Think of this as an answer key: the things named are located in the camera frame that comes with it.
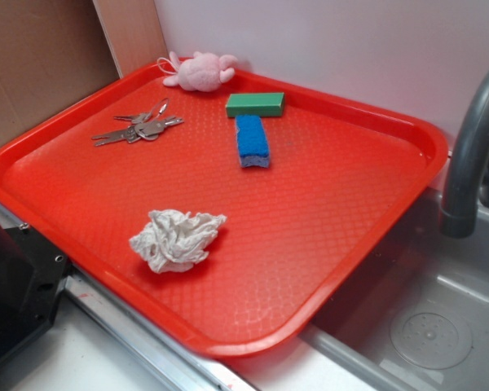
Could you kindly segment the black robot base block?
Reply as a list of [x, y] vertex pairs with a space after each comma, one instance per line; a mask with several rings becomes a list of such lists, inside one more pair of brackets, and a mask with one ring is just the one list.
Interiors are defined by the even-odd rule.
[[69, 268], [37, 230], [0, 225], [0, 366], [53, 326]]

